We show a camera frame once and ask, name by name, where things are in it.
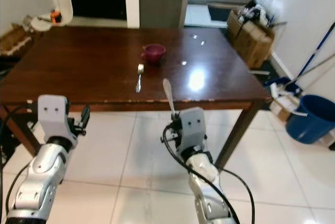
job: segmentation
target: orange object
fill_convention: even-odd
[[[50,18],[54,24],[60,23],[62,21],[61,12],[58,10],[51,11]]]

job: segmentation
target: fork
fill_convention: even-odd
[[[143,74],[143,71],[144,71],[144,65],[139,64],[138,67],[137,67],[138,81],[137,81],[137,85],[136,85],[136,93],[140,93],[140,91],[141,91],[141,76]]]

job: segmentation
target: floor mat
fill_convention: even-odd
[[[218,8],[208,5],[208,10],[212,21],[227,21],[231,8]]]

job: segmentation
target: white chair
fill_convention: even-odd
[[[36,16],[32,19],[30,25],[34,30],[37,31],[47,31],[52,26],[65,26],[69,24],[73,18],[73,8],[72,8],[72,2],[71,0],[58,0],[58,7],[55,8],[55,10],[59,10],[62,15],[62,20],[60,23],[52,23],[44,20],[38,19],[38,17],[44,18],[44,19],[50,19],[50,13],[44,14],[41,16]]]

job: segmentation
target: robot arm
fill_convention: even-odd
[[[166,140],[166,136],[163,136],[161,141],[175,141],[179,160],[208,179],[223,194],[219,172],[212,164],[210,153],[204,152],[204,139],[207,139],[204,111],[199,107],[182,110],[172,120],[169,128],[174,138]],[[236,224],[233,209],[228,207],[212,186],[193,173],[189,173],[188,181],[195,196],[200,224]]]
[[[48,220],[57,186],[64,179],[78,135],[86,134],[90,117],[86,107],[81,122],[75,125],[68,113],[69,103],[65,97],[42,95],[38,98],[38,120],[45,132],[46,144],[30,162],[6,224],[43,224]]]

